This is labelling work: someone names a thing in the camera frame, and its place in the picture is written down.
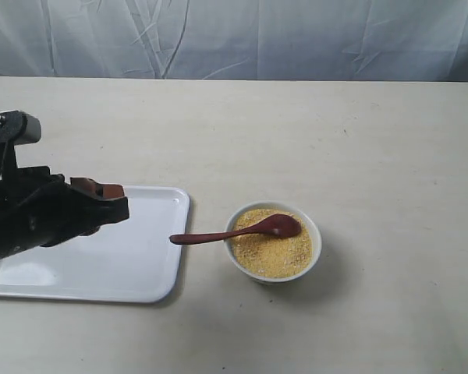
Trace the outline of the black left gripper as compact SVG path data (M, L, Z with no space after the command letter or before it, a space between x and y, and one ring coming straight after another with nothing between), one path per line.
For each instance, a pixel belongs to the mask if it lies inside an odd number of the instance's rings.
M0 181L0 259L90 236L127 219L129 201L121 185L82 177L66 184L46 166L20 168Z

